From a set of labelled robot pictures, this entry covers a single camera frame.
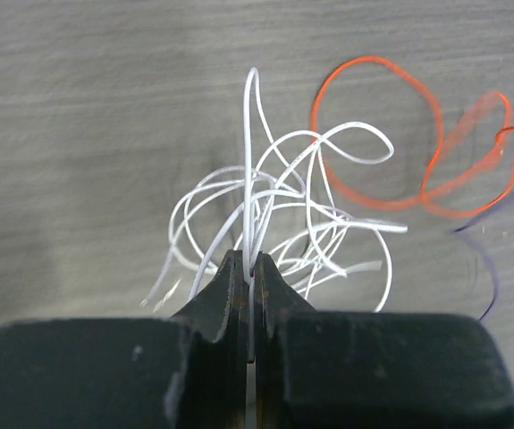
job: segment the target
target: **tangled white wire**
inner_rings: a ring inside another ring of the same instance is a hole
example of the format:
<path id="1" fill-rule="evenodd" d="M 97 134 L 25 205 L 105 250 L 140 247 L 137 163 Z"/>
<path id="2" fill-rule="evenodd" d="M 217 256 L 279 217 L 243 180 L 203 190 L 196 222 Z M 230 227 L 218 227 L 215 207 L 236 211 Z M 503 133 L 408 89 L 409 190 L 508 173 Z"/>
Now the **tangled white wire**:
<path id="1" fill-rule="evenodd" d="M 253 81 L 255 82 L 255 96 L 257 101 L 257 110 L 260 120 L 265 129 L 266 136 L 269 140 L 270 146 L 258 160 L 257 165 L 253 168 L 252 165 L 252 143 L 250 135 L 250 90 Z M 252 68 L 249 72 L 245 82 L 244 97 L 243 97 L 243 125 L 244 125 L 244 144 L 245 144 L 245 164 L 244 166 L 234 165 L 230 167 L 221 168 L 212 172 L 189 193 L 187 193 L 177 203 L 173 209 L 171 218 L 169 220 L 169 243 L 170 247 L 167 252 L 161 273 L 157 278 L 156 283 L 151 288 L 147 297 L 142 301 L 142 305 L 146 305 L 158 292 L 161 287 L 164 277 L 167 275 L 170 263 L 175 257 L 183 266 L 197 272 L 195 280 L 191 285 L 189 300 L 193 299 L 199 289 L 199 284 L 204 274 L 215 274 L 217 265 L 212 262 L 212 256 L 218 248 L 219 244 L 229 232 L 234 222 L 243 213 L 243 232 L 237 238 L 234 248 L 238 249 L 242 242 L 242 258 L 243 258 L 243 276 L 245 282 L 249 285 L 249 320 L 254 319 L 254 279 L 252 277 L 252 270 L 257 261 L 258 252 L 261 249 L 263 240 L 268 229 L 273 211 L 288 208 L 288 207 L 304 207 L 306 216 L 306 229 L 297 235 L 283 241 L 268 253 L 275 257 L 275 262 L 283 276 L 291 275 L 297 272 L 305 271 L 308 275 L 302 280 L 292 284 L 292 287 L 299 293 L 304 293 L 305 299 L 308 299 L 308 293 L 315 286 L 322 284 L 336 276 L 347 276 L 349 273 L 358 273 L 362 271 L 375 271 L 379 270 L 382 261 L 370 261 L 361 264 L 350 265 L 347 267 L 340 267 L 332 260 L 333 255 L 336 253 L 342 244 L 346 233 L 350 228 L 360 228 L 371 230 L 374 232 L 378 241 L 380 242 L 385 261 L 387 266 L 387 280 L 383 291 L 382 298 L 375 308 L 375 312 L 382 310 L 386 300 L 390 294 L 392 286 L 392 258 L 390 251 L 382 237 L 381 232 L 406 232 L 407 226 L 397 223 L 387 223 L 374 219 L 356 219 L 352 215 L 337 208 L 333 201 L 333 195 L 330 191 L 330 185 L 326 178 L 324 170 L 324 163 L 322 158 L 322 145 L 327 145 L 339 155 L 357 164 L 374 165 L 380 164 L 393 156 L 394 148 L 391 141 L 376 127 L 364 122 L 346 122 L 338 125 L 326 133 L 320 135 L 311 130 L 298 130 L 286 134 L 277 140 L 274 140 L 270 131 L 268 123 L 265 118 L 263 106 L 260 98 L 260 86 L 258 78 L 258 70 Z M 329 138 L 343 130 L 352 128 L 360 128 L 375 134 L 388 148 L 388 153 L 376 159 L 364 159 L 352 156 L 342 149 L 337 147 Z M 315 141 L 308 146 L 300 155 L 298 155 L 292 162 L 288 162 L 282 155 L 279 146 L 289 139 L 298 136 L 310 136 Z M 277 178 L 273 175 L 261 171 L 263 163 L 272 153 L 281 160 L 282 164 L 286 167 L 284 172 Z M 309 156 L 308 169 L 306 179 L 297 173 L 296 167 L 300 165 Z M 310 185 L 312 181 L 312 170 L 314 168 L 315 160 L 318 159 L 320 173 L 324 182 L 324 189 L 329 201 L 329 205 L 319 204 L 310 197 Z M 244 173 L 243 179 L 220 179 L 224 175 L 231 173 Z M 289 176 L 292 176 L 299 185 L 298 189 L 286 183 Z M 253 193 L 253 185 L 257 182 L 262 182 L 268 185 L 268 189 L 261 190 Z M 195 241 L 190 229 L 190 219 L 197 213 L 203 206 L 211 201 L 233 192 L 236 189 L 244 188 L 244 201 L 239 204 L 226 220 L 221 230 L 216 234 L 215 239 L 209 246 L 206 252 L 203 252 Z M 213 191 L 214 193 L 200 201 L 196 206 L 191 207 L 191 200 L 201 192 Z M 293 200 L 289 203 L 275 204 L 275 197 L 290 198 Z M 175 216 L 182 209 L 183 220 L 175 228 Z M 312 210 L 316 210 L 319 214 L 327 218 L 326 222 L 312 223 Z M 185 233 L 193 247 L 195 253 L 201 259 L 199 264 L 186 258 L 178 248 L 178 241 L 181 235 Z M 301 257 L 287 257 L 287 253 L 291 247 L 298 241 L 308 236 L 309 246 Z M 332 273 L 327 274 L 321 280 L 314 281 L 316 275 L 321 271 L 329 271 Z M 179 281 L 165 294 L 162 301 L 157 304 L 154 311 L 165 303 L 171 297 Z M 249 358 L 254 353 L 254 331 L 253 326 L 249 325 Z"/>

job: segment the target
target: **white wire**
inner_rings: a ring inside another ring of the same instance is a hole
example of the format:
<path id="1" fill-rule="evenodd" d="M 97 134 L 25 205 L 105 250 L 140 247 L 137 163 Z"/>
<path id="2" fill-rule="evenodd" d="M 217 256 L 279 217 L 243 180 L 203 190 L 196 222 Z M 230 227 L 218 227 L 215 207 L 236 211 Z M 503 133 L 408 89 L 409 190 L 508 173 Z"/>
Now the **white wire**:
<path id="1" fill-rule="evenodd" d="M 258 115 L 269 141 L 269 146 L 266 148 L 264 154 L 259 158 L 254 168 L 252 164 L 252 139 L 250 127 L 250 92 L 253 88 L 253 84 Z M 375 159 L 359 158 L 344 151 L 330 140 L 330 138 L 337 133 L 350 129 L 361 129 L 371 132 L 385 144 L 387 153 Z M 304 293 L 305 298 L 307 299 L 308 294 L 312 289 L 337 276 L 345 277 L 352 273 L 379 270 L 382 264 L 381 261 L 370 261 L 350 266 L 339 266 L 333 261 L 334 255 L 342 245 L 350 229 L 359 228 L 370 230 L 375 234 L 378 242 L 382 246 L 387 267 L 386 284 L 383 295 L 375 308 L 376 312 L 381 311 L 390 295 L 392 287 L 392 258 L 390 250 L 383 239 L 382 232 L 405 232 L 407 227 L 405 225 L 388 223 L 376 219 L 357 219 L 347 212 L 337 208 L 334 204 L 330 184 L 326 177 L 322 145 L 326 145 L 336 154 L 352 163 L 375 165 L 384 163 L 393 156 L 394 147 L 391 141 L 376 127 L 364 122 L 345 122 L 324 134 L 319 134 L 312 130 L 297 130 L 285 134 L 275 140 L 266 121 L 262 106 L 260 82 L 258 70 L 256 68 L 250 69 L 243 91 L 243 131 L 245 149 L 244 165 L 224 167 L 208 174 L 207 177 L 202 179 L 192 191 L 183 196 L 173 209 L 168 225 L 169 250 L 160 274 L 146 299 L 142 301 L 142 305 L 147 304 L 147 302 L 159 292 L 161 284 L 168 273 L 173 257 L 175 257 L 186 268 L 196 271 L 195 279 L 191 285 L 189 294 L 189 299 L 195 298 L 203 275 L 216 273 L 217 265 L 212 262 L 212 257 L 224 237 L 231 229 L 232 225 L 242 213 L 242 233 L 239 234 L 239 237 L 234 241 L 233 248 L 239 248 L 242 244 L 243 277 L 249 286 L 249 320 L 253 322 L 255 282 L 252 277 L 252 270 L 257 261 L 258 252 L 263 246 L 268 225 L 273 217 L 273 212 L 280 209 L 304 208 L 306 229 L 275 245 L 268 252 L 273 257 L 278 254 L 275 262 L 281 274 L 284 277 L 287 277 L 299 272 L 308 272 L 304 278 L 298 280 L 292 285 L 298 293 Z M 290 139 L 301 136 L 310 137 L 314 139 L 314 142 L 289 162 L 280 151 L 279 146 Z M 274 153 L 285 166 L 285 170 L 278 177 L 262 171 L 265 161 L 272 153 Z M 306 178 L 303 179 L 297 172 L 296 168 L 307 158 L 308 167 Z M 314 169 L 316 159 L 318 159 L 318 165 L 321 173 L 320 177 L 324 184 L 325 194 L 329 202 L 328 205 L 314 201 L 310 195 L 312 171 Z M 243 173 L 242 178 L 231 178 L 231 174 L 240 172 Z M 295 189 L 286 183 L 289 176 L 296 179 L 299 189 Z M 253 185 L 257 182 L 267 184 L 268 189 L 253 193 Z M 193 236 L 193 232 L 190 228 L 191 218 L 211 201 L 230 194 L 239 188 L 244 189 L 243 201 L 235 207 L 219 232 L 215 235 L 215 238 L 209 245 L 208 249 L 204 252 Z M 196 196 L 207 192 L 211 192 L 211 195 L 200 200 L 197 204 L 192 205 L 192 201 Z M 288 198 L 290 202 L 275 204 L 275 199 L 277 197 Z M 319 223 L 313 223 L 313 210 L 325 219 Z M 179 212 L 182 212 L 183 218 L 177 228 L 175 228 L 175 218 Z M 181 253 L 178 247 L 178 242 L 183 233 L 193 247 L 193 251 L 200 259 L 199 263 L 186 258 Z M 308 237 L 309 244 L 301 256 L 288 257 L 288 254 L 294 247 L 295 243 L 305 237 Z M 324 271 L 328 271 L 330 273 L 322 277 L 322 279 L 315 281 L 315 276 Z M 176 282 L 173 285 L 173 287 L 165 294 L 164 299 L 162 299 L 162 301 L 160 301 L 156 306 L 156 309 L 161 307 L 165 301 L 173 295 L 178 285 L 179 282 Z M 249 358 L 253 356 L 253 353 L 254 326 L 249 324 Z"/>

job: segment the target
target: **wood grain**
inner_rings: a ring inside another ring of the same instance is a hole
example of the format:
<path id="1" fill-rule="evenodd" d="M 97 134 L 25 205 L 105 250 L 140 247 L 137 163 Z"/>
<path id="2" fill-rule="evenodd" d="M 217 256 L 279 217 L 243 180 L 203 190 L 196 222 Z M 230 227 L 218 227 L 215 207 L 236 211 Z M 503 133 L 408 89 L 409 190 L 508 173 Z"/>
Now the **wood grain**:
<path id="1" fill-rule="evenodd" d="M 487 90 L 504 91 L 514 104 L 514 2 L 0 0 L 0 323 L 149 314 L 139 302 L 160 268 L 173 205 L 205 174 L 242 159 L 249 67 L 261 71 L 265 110 L 280 136 L 307 126 L 327 72 L 363 54 L 390 57 L 418 76 L 440 100 L 449 129 Z M 351 118 L 381 127 L 397 155 L 372 169 L 329 156 L 341 177 L 381 198 L 412 194 L 433 150 L 422 100 L 389 72 L 359 66 L 327 92 L 320 122 L 327 129 Z M 497 112 L 481 124 L 434 180 L 468 167 L 500 123 Z M 255 136 L 262 152 L 258 127 Z M 381 150 L 360 132 L 337 141 L 359 155 Z M 509 170 L 507 155 L 444 202 L 482 204 Z M 456 223 L 421 209 L 382 214 L 340 203 L 358 216 L 409 225 L 408 235 L 390 237 L 388 310 L 481 314 L 491 284 L 473 251 L 445 235 Z M 297 228 L 294 215 L 274 219 L 270 234 Z M 222 207 L 200 216 L 203 245 L 224 216 Z M 485 323 L 514 378 L 514 206 L 474 234 L 500 270 L 501 299 Z M 380 253 L 368 234 L 350 238 L 342 256 L 372 257 Z M 170 277 L 179 276 L 187 284 L 192 273 L 176 265 Z M 383 279 L 361 274 L 318 288 L 312 301 L 370 309 Z M 183 288 L 164 313 L 185 296 Z"/>

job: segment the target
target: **gray wooden surface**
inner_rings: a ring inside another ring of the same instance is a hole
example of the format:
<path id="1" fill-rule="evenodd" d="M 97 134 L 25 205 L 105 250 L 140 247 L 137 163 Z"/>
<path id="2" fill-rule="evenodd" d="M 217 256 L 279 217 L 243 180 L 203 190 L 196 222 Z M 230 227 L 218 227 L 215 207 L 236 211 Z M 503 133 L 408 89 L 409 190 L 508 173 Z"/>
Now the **gray wooden surface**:
<path id="1" fill-rule="evenodd" d="M 321 79 L 362 54 L 390 57 L 438 97 L 450 129 L 485 91 L 514 105 L 514 2 L 503 0 L 0 0 L 0 323 L 16 317 L 146 315 L 139 302 L 167 248 L 179 197 L 241 152 L 241 91 L 255 65 L 275 136 L 307 127 Z M 371 122 L 394 141 L 385 166 L 350 166 L 341 177 L 381 198 L 413 194 L 433 149 L 425 103 L 377 66 L 346 71 L 328 91 L 323 129 Z M 446 160 L 434 181 L 454 177 L 492 144 L 501 111 Z M 362 132 L 336 139 L 359 155 L 381 153 Z M 266 146 L 255 127 L 256 152 Z M 307 144 L 292 144 L 292 154 Z M 442 202 L 484 203 L 509 177 L 501 165 Z M 409 225 L 389 237 L 390 311 L 480 315 L 491 283 L 473 251 L 444 234 L 457 223 L 424 210 L 380 213 L 340 199 L 358 216 Z M 207 245 L 225 211 L 209 207 L 194 228 Z M 294 216 L 273 219 L 285 233 Z M 501 298 L 485 324 L 514 378 L 514 206 L 473 233 L 490 249 Z M 381 257 L 355 233 L 340 259 Z M 182 276 L 175 265 L 169 283 Z M 370 309 L 383 273 L 318 288 L 319 307 Z M 163 309 L 171 314 L 186 288 Z"/>

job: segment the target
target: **red wire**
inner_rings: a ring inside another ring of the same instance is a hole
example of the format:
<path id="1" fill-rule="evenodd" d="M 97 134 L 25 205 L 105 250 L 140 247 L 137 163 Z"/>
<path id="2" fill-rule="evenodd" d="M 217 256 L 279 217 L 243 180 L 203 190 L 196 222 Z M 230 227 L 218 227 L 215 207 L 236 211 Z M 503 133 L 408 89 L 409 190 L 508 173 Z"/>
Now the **red wire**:
<path id="1" fill-rule="evenodd" d="M 324 161 L 324 168 L 326 170 L 326 176 L 330 184 L 336 188 L 344 197 L 350 201 L 356 202 L 362 206 L 367 206 L 382 210 L 402 210 L 415 205 L 422 205 L 426 210 L 436 215 L 447 217 L 451 219 L 465 218 L 473 215 L 477 215 L 487 208 L 497 204 L 501 201 L 514 187 L 514 155 L 513 164 L 510 172 L 510 178 L 505 186 L 503 192 L 494 200 L 489 203 L 479 206 L 471 210 L 452 210 L 447 207 L 439 206 L 432 200 L 434 198 L 445 195 L 448 192 L 452 192 L 454 189 L 461 185 L 469 182 L 479 172 L 491 171 L 500 161 L 503 149 L 505 147 L 504 135 L 508 131 L 514 130 L 512 124 L 512 106 L 509 100 L 499 91 L 491 91 L 479 98 L 477 102 L 463 115 L 461 120 L 457 123 L 455 128 L 447 135 L 443 136 L 443 121 L 442 121 L 442 110 L 439 103 L 435 99 L 434 94 L 418 79 L 410 75 L 406 71 L 402 70 L 398 65 L 383 58 L 381 56 L 366 55 L 360 56 L 347 61 L 346 63 L 338 66 L 332 73 L 328 75 L 326 80 L 320 86 L 314 102 L 312 104 L 312 110 L 310 112 L 310 129 L 317 130 L 317 114 L 320 107 L 322 96 L 330 83 L 340 74 L 343 70 L 351 67 L 352 65 L 359 63 L 378 63 L 388 68 L 392 72 L 400 76 L 406 81 L 412 88 L 414 88 L 429 104 L 429 107 L 434 115 L 435 120 L 435 152 L 432 156 L 431 161 L 428 163 L 426 172 L 419 186 L 419 192 L 417 195 L 411 198 L 386 201 L 376 198 L 371 198 L 367 195 L 361 194 L 354 189 L 346 186 L 340 178 L 336 175 L 332 167 Z M 461 140 L 463 140 L 469 132 L 471 132 L 476 124 L 481 121 L 489 111 L 491 111 L 495 104 L 501 101 L 504 107 L 503 125 L 501 130 L 495 136 L 495 141 L 492 149 L 481 158 L 478 162 L 473 164 L 465 172 L 460 174 L 455 179 L 445 182 L 432 189 L 427 189 L 427 183 L 431 177 L 434 168 L 439 164 L 439 161 L 447 156 L 449 152 L 456 147 Z"/>

